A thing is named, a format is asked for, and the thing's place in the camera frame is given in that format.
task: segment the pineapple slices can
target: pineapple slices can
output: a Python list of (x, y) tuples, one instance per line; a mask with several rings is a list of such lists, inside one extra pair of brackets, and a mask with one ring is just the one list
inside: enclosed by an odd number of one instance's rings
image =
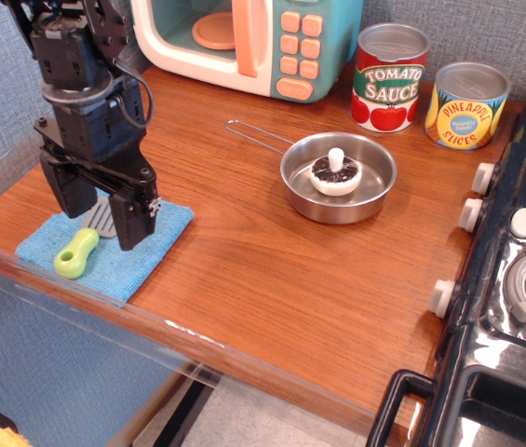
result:
[(508, 77), (477, 62), (456, 62), (437, 72), (425, 130), (440, 145), (471, 150), (492, 139), (511, 89)]

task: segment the floor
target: floor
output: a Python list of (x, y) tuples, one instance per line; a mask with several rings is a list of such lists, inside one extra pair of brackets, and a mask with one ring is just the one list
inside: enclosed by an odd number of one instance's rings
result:
[[(153, 447), (191, 381), (186, 380), (133, 443)], [(222, 378), (182, 447), (363, 447), (366, 439), (262, 391)]]

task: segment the tomato sauce can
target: tomato sauce can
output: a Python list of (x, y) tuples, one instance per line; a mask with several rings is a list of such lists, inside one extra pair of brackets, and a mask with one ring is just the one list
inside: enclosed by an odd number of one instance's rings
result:
[(452, 149), (482, 147), (496, 131), (509, 90), (508, 77), (489, 65), (456, 62), (442, 67), (426, 114), (426, 133)]
[(403, 23), (378, 23), (357, 38), (352, 118), (377, 132), (403, 130), (415, 117), (430, 39)]

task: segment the green plastic spatula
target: green plastic spatula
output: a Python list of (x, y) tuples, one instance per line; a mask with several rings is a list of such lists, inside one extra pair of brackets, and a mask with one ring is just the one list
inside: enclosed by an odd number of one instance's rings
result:
[(107, 197), (99, 197), (76, 232), (73, 240), (54, 258), (54, 269), (68, 279), (76, 279), (85, 273), (87, 258), (99, 244), (99, 237), (114, 237), (115, 226)]

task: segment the toy microwave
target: toy microwave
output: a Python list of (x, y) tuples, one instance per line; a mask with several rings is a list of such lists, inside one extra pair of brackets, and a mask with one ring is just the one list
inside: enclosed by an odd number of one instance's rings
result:
[(131, 0), (155, 66), (294, 102), (330, 90), (357, 47), (363, 0)]

